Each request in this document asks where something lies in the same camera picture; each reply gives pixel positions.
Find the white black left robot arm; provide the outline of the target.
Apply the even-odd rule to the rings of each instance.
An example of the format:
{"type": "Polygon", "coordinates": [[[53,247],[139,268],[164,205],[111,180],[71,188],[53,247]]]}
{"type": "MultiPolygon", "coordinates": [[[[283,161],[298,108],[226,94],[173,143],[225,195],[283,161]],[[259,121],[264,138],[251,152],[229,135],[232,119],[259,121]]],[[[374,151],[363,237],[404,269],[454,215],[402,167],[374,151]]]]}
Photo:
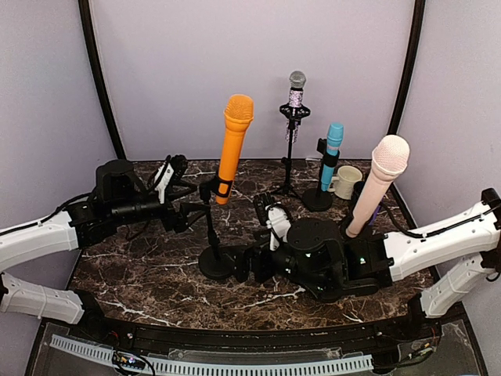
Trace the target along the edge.
{"type": "Polygon", "coordinates": [[[59,251],[90,247],[121,226],[161,221],[181,233],[209,219],[211,193],[183,180],[188,161],[167,157],[144,183],[132,162],[117,159],[96,169],[96,186],[62,203],[51,215],[1,231],[1,311],[79,324],[94,342],[110,336],[110,323],[87,291],[56,290],[9,274],[8,269],[59,251]]]}

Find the pink microphone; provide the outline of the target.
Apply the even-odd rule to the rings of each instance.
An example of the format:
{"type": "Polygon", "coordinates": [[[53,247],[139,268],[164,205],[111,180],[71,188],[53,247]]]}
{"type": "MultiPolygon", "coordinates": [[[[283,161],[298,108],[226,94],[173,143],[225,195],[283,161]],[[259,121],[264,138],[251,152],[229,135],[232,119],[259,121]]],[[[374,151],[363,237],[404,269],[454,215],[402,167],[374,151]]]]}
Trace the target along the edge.
{"type": "Polygon", "coordinates": [[[372,152],[371,169],[352,212],[345,233],[357,237],[370,220],[389,186],[406,170],[409,144],[400,136],[387,135],[372,152]]]}

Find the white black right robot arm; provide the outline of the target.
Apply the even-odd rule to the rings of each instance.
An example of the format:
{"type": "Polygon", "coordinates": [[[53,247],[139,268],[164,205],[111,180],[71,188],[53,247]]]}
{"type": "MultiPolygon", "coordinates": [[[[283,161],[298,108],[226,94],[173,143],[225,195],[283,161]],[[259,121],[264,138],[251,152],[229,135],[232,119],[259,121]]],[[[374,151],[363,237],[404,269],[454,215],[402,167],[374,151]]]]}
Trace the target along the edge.
{"type": "Polygon", "coordinates": [[[291,220],[287,209],[258,196],[256,210],[267,229],[253,244],[232,246],[222,261],[239,282],[254,275],[258,282],[276,274],[308,291],[317,301],[335,302],[366,296],[390,287],[430,266],[458,262],[438,282],[409,303],[410,314],[399,332],[408,340],[420,337],[430,319],[444,316],[479,282],[500,276],[500,197],[483,190],[480,202],[460,215],[413,231],[343,234],[332,220],[291,220]]]}

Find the orange microphone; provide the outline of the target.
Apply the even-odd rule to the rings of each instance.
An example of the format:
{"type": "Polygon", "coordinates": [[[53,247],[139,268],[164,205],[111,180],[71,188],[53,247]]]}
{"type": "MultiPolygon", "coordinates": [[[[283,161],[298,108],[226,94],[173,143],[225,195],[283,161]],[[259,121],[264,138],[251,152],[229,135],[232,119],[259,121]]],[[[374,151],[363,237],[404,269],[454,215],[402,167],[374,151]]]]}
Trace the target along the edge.
{"type": "Polygon", "coordinates": [[[224,117],[225,138],[218,169],[220,183],[216,194],[216,202],[220,205],[227,204],[229,201],[244,137],[254,120],[254,101],[242,94],[231,96],[225,108],[224,117]]]}

